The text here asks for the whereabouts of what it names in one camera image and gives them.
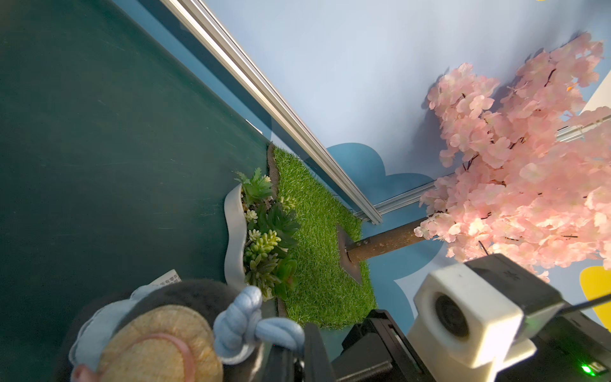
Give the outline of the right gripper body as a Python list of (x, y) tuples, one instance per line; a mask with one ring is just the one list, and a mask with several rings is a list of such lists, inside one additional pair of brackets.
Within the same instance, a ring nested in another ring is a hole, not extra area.
[(372, 310), (353, 326), (332, 366), (338, 381), (434, 381), (386, 310)]

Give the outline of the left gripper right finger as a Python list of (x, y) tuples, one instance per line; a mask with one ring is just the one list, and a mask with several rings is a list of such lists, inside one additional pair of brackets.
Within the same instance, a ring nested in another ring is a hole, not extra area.
[(320, 330), (308, 323), (305, 328), (304, 366), (305, 382), (336, 382), (334, 369), (329, 361)]

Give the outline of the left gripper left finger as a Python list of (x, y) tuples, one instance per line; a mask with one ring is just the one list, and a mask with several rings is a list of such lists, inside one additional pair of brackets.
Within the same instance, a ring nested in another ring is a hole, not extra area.
[(294, 352), (279, 345), (273, 345), (263, 371), (262, 382), (294, 382)]

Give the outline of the green artificial grass mat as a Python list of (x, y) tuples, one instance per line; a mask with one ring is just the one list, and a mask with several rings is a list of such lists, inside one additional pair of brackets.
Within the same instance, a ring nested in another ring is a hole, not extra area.
[(353, 240), (361, 238), (362, 222), (316, 179), (295, 155), (275, 148), (279, 172), (278, 195), (294, 202), (298, 242), (290, 251), (297, 262), (296, 286), (285, 300), (288, 317), (325, 329), (343, 329), (362, 322), (377, 308), (367, 264), (361, 264), (362, 282), (340, 266), (337, 228)]

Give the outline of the small potted succulent plant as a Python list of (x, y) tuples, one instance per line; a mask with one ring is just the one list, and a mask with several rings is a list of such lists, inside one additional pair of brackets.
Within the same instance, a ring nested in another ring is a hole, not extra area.
[(286, 300), (297, 285), (293, 251), (301, 226), (294, 200), (275, 197), (272, 179), (260, 168), (235, 175), (239, 184), (224, 200), (226, 283), (238, 291), (257, 287), (265, 301)]

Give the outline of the pink cherry blossom tree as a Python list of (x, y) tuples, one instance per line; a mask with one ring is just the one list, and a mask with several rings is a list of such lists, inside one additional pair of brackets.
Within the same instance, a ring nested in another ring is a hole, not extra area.
[(464, 63), (440, 76), (428, 106), (446, 147), (419, 203), (424, 218), (349, 245), (359, 263), (439, 240), (464, 263), (500, 253), (541, 279), (586, 259), (610, 266), (610, 109), (585, 108), (604, 45), (581, 33), (518, 69), (502, 100)]

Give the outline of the aluminium back frame bar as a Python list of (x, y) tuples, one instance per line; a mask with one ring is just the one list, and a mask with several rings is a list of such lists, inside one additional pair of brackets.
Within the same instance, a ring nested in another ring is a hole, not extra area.
[(382, 215), (372, 202), (365, 197), (204, 2), (165, 0), (163, 4), (373, 224), (383, 222)]

